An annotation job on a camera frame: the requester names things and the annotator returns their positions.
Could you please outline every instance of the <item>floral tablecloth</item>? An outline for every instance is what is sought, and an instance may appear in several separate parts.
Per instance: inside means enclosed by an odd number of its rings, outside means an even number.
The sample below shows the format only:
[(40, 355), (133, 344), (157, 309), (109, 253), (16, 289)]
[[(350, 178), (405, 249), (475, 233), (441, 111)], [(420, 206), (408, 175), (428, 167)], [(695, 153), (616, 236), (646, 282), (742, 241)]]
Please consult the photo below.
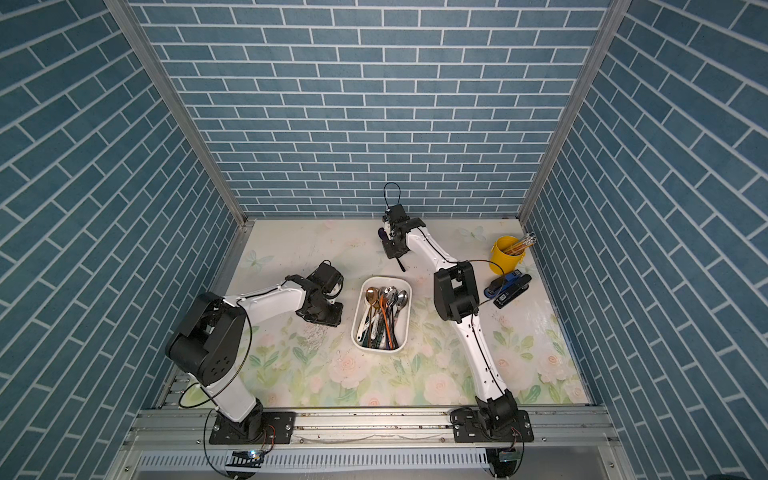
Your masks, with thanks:
[[(427, 220), (430, 233), (459, 259), (488, 259), (494, 241), (520, 237), (517, 220)], [(384, 254), (377, 220), (258, 220), (228, 293), (247, 293), (286, 275), (310, 274), (328, 259), (344, 275), (344, 304), (336, 328), (307, 323), (294, 313), (253, 327), (253, 346), (241, 376), (269, 407), (427, 406), (474, 403), (472, 374), (451, 326), (432, 303), (432, 273), (413, 253), (407, 271)], [(495, 277), (473, 263), (480, 290)], [(560, 326), (531, 256), (518, 267), (533, 277), (526, 293), (503, 310), (481, 308), (482, 332), (502, 378), (518, 403), (586, 403)], [(349, 330), (360, 287), (375, 276), (397, 276), (413, 288), (406, 346), (396, 355), (365, 353)], [(241, 352), (247, 347), (243, 333)], [(203, 398), (190, 392), (188, 402)]]

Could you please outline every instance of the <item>brick wallpaper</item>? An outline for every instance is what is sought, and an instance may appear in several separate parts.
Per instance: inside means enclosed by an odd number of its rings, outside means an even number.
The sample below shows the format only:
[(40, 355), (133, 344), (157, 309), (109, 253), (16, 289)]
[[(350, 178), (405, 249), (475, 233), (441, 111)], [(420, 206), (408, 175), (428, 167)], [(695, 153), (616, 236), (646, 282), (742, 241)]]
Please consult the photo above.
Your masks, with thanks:
[(91, 478), (234, 225), (101, 0), (0, 12), (0, 478)]
[(638, 478), (768, 478), (767, 25), (634, 0), (528, 225)]
[(501, 217), (608, 0), (256, 3), (131, 2), (249, 215)]

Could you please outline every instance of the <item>robotic arm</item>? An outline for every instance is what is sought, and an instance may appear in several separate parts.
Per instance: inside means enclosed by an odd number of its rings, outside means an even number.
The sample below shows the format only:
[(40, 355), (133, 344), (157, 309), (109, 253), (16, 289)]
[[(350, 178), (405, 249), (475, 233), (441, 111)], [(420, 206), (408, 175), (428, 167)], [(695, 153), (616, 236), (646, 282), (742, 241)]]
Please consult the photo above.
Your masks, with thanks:
[(337, 269), (321, 263), (307, 278), (290, 275), (270, 289), (224, 297), (202, 293), (166, 345), (165, 353), (200, 383), (216, 404), (222, 421), (242, 440), (254, 440), (263, 431), (263, 407), (238, 376), (240, 368), (234, 368), (248, 355), (247, 351), (237, 353), (243, 331), (290, 311), (296, 311), (309, 323), (338, 326), (343, 305), (334, 299), (343, 284), (344, 277)]
[(408, 217), (400, 204), (389, 208), (383, 221), (389, 229), (388, 238), (382, 236), (388, 258), (399, 258), (412, 250), (434, 269), (435, 309), (440, 318), (451, 322), (464, 346), (475, 380), (482, 428), (490, 438), (506, 436), (518, 424), (518, 405), (498, 374), (482, 335), (472, 265), (451, 257), (435, 242), (424, 222)]

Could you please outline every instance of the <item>butterfly pattern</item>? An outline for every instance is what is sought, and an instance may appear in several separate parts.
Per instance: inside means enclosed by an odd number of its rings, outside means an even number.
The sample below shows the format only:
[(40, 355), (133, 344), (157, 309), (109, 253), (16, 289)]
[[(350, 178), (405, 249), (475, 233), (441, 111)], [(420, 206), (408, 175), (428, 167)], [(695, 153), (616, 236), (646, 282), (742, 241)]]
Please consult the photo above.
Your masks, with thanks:
[(240, 266), (243, 268), (253, 269), (256, 271), (256, 273), (259, 273), (261, 269), (263, 269), (265, 265), (271, 262), (274, 257), (274, 255), (269, 255), (267, 257), (259, 258), (256, 255), (255, 250), (249, 250), (248, 253), (245, 253), (243, 260), (240, 262)]
[(462, 236), (464, 241), (480, 240), (485, 242), (485, 235), (483, 235), (482, 227), (475, 227), (474, 230), (467, 230), (465, 228), (457, 228), (456, 231)]

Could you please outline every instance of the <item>aluminum frame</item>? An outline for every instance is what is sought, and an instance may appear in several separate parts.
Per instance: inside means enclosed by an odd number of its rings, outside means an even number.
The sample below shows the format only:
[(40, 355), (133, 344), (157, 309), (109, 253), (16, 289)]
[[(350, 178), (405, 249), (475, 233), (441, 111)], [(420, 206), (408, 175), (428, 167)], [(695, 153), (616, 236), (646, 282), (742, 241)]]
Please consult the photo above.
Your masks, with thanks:
[(210, 291), (216, 293), (218, 296), (224, 296), (227, 294), (227, 289), (230, 286), (232, 277), (235, 275), (237, 265), (240, 263), (240, 258), (243, 256), (245, 246), (248, 243), (251, 232), (253, 232), (253, 220), (247, 220), (246, 223), (237, 228), (235, 237), (232, 239), (227, 252), (224, 254), (224, 259), (221, 260), (219, 270), (216, 272), (214, 281), (210, 285)]
[(554, 163), (558, 160), (558, 155), (563, 149), (565, 139), (568, 134), (571, 133), (576, 115), (581, 106), (584, 103), (584, 99), (589, 93), (589, 87), (592, 86), (592, 82), (598, 76), (598, 70), (603, 64), (605, 55), (608, 52), (608, 47), (611, 46), (611, 42), (616, 36), (616, 32), (621, 25), (621, 21), (624, 20), (624, 14), (629, 8), (629, 4), (632, 0), (613, 0), (608, 10), (605, 12), (603, 21), (598, 29), (598, 35), (594, 39), (594, 45), (590, 48), (587, 54), (587, 59), (584, 61), (584, 66), (581, 68), (576, 84), (571, 92), (571, 96), (568, 98), (568, 103), (563, 109), (563, 114), (560, 116), (558, 126), (555, 128), (554, 133), (550, 137), (547, 150), (541, 158), (536, 174), (533, 176), (531, 186), (528, 188), (528, 192), (525, 195), (523, 204), (520, 207), (520, 213), (518, 219), (520, 223), (525, 226), (528, 222), (528, 218), (533, 213), (533, 207), (536, 204), (538, 196), (541, 195), (541, 190), (544, 189), (544, 185), (547, 183), (550, 172), (554, 167)]
[(237, 225), (239, 227), (245, 226), (247, 215), (240, 206), (240, 202), (237, 201), (232, 189), (230, 189), (229, 184), (224, 179), (224, 175), (222, 175), (221, 169), (214, 160), (214, 156), (197, 129), (197, 125), (192, 120), (187, 108), (184, 107), (179, 92), (174, 87), (173, 82), (170, 81), (170, 77), (165, 71), (160, 57), (157, 56), (157, 52), (152, 48), (147, 33), (139, 25), (138, 18), (133, 9), (127, 0), (104, 0), (104, 3), (123, 32), (123, 35), (125, 35), (125, 39), (128, 40), (128, 44), (133, 48), (141, 65), (144, 66), (144, 70), (152, 80), (157, 92), (163, 98), (170, 114), (174, 116), (174, 119), (179, 124), (181, 132), (190, 143), (190, 146), (197, 155), (197, 159), (205, 168), (216, 190), (232, 213)]
[[(456, 449), (506, 448), (508, 443), (453, 440), (450, 412), (456, 407), (384, 407), (292, 409), (296, 424), (289, 445), (275, 445), (277, 452), (328, 451), (338, 453), (365, 449), (381, 452), (453, 452)], [(597, 449), (609, 480), (632, 480), (634, 475), (621, 447), (611, 419), (602, 406), (528, 406), (535, 440), (527, 449), (572, 447)], [(277, 409), (266, 409), (266, 412)], [(141, 410), (107, 478), (129, 480), (137, 473), (142, 458), (158, 452), (195, 457), (202, 450), (203, 426), (209, 409)], [(209, 420), (209, 429), (213, 426)], [(233, 450), (259, 449), (254, 445), (207, 445), (207, 451), (221, 462)], [(185, 465), (178, 465), (178, 471)]]

